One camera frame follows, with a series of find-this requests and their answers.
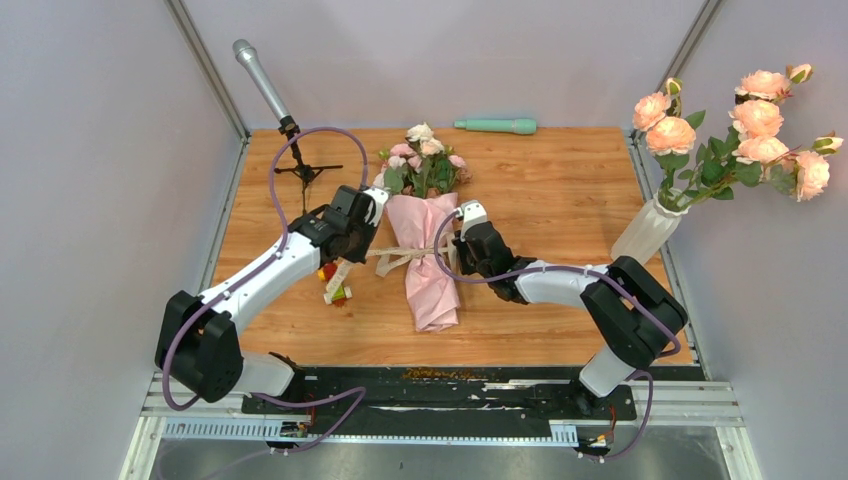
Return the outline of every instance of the white vase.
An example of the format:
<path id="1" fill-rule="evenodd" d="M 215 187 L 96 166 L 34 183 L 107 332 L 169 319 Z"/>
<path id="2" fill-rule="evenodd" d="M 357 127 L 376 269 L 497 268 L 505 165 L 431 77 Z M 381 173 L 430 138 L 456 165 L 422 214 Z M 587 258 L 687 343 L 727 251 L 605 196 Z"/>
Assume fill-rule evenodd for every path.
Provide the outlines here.
<path id="1" fill-rule="evenodd" d="M 679 192 L 672 189 L 671 194 L 677 196 Z M 674 233 L 683 215 L 689 212 L 688 207 L 681 212 L 668 210 L 660 205 L 658 196 L 655 195 L 645 202 L 624 233 L 615 241 L 610 251 L 613 260 L 626 255 L 644 265 Z"/>

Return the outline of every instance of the green tube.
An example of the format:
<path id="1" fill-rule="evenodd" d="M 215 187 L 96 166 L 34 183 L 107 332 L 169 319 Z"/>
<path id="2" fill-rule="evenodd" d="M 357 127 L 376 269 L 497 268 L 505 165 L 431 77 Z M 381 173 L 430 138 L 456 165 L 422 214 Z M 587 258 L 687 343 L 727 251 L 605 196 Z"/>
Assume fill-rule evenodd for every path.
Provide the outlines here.
<path id="1" fill-rule="evenodd" d="M 454 128 L 476 132 L 506 132 L 517 133 L 519 135 L 536 133 L 536 121 L 530 118 L 516 118 L 514 120 L 457 120 L 453 123 L 453 126 Z"/>

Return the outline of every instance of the wooden table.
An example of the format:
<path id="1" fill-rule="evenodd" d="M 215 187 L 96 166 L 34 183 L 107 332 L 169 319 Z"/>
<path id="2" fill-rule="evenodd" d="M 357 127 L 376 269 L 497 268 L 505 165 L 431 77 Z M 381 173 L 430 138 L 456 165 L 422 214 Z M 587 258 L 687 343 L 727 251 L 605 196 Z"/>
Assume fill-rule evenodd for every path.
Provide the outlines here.
<path id="1" fill-rule="evenodd" d="M 404 130 L 355 130 L 369 154 L 369 180 L 379 171 L 376 152 L 403 141 Z M 460 202 L 477 199 L 517 255 L 551 263 L 603 264 L 619 234 L 643 204 L 617 128 L 540 129 L 532 136 L 437 130 L 474 174 L 458 188 Z M 255 132 L 224 237 L 215 282 L 222 282 L 264 252 L 280 235 L 267 178 L 282 144 L 273 130 Z M 309 194 L 308 208 L 328 203 L 341 184 L 359 184 L 361 166 L 346 137 L 320 133 L 300 142 L 306 163 L 342 163 L 325 171 Z M 287 153 L 281 165 L 291 166 Z M 289 221 L 301 211 L 299 180 L 277 176 L 277 192 Z M 384 219 L 372 248 L 396 246 Z M 353 298 L 327 306 L 317 275 L 274 301 L 241 337 L 244 350 L 275 351 L 306 365 L 572 365 L 588 361 L 603 340 L 589 315 L 557 305 L 518 305 L 482 285 L 458 285 L 459 325 L 440 333 L 416 333 L 404 294 L 406 267 L 386 278 L 372 259 L 345 284 Z M 668 281 L 659 256 L 648 264 Z M 685 345 L 685 337 L 680 338 Z M 692 362 L 684 349 L 664 363 Z"/>

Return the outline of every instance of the microphone head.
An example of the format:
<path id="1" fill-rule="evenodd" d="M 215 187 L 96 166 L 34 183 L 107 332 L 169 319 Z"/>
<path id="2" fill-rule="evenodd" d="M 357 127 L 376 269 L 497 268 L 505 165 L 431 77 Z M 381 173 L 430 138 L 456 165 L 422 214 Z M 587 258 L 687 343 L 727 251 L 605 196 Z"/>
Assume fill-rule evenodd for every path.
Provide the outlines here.
<path id="1" fill-rule="evenodd" d="M 236 54 L 236 60 L 242 65 L 246 65 L 247 62 L 256 57 L 256 49 L 243 38 L 233 42 L 233 53 Z"/>

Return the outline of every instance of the flower bouquet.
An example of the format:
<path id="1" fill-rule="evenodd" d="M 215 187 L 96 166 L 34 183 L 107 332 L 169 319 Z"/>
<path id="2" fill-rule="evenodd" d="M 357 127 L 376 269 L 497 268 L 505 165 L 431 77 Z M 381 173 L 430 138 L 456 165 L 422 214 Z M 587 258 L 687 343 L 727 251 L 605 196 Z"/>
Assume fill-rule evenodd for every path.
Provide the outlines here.
<path id="1" fill-rule="evenodd" d="M 786 67 L 786 74 L 758 70 L 736 87 L 736 106 L 724 140 L 710 137 L 695 152 L 695 130 L 705 111 L 681 118 L 682 82 L 669 78 L 662 92 L 641 99 L 633 126 L 643 132 L 648 150 L 663 170 L 659 191 L 648 201 L 612 247 L 613 259 L 631 256 L 645 263 L 677 228 L 689 209 L 711 198 L 732 200 L 737 184 L 768 184 L 797 201 L 822 192 L 830 177 L 825 157 L 837 153 L 835 132 L 816 138 L 809 148 L 789 149 L 777 134 L 783 125 L 780 105 L 792 88 L 807 82 L 810 65 Z"/>
<path id="2" fill-rule="evenodd" d="M 416 330 L 444 330 L 458 323 L 459 296 L 453 279 L 436 264 L 433 245 L 436 229 L 456 209 L 454 186 L 469 182 L 471 173 L 465 160 L 437 140 L 426 123 L 409 129 L 405 143 L 379 155 L 383 168 L 373 184 L 393 195 L 386 204 L 386 214 L 399 247 L 376 252 L 381 256 L 378 274 L 385 275 L 409 262 L 406 298 Z M 450 245 L 447 235 L 439 239 L 439 244 Z M 400 255 L 401 259 L 388 263 L 389 255 Z"/>

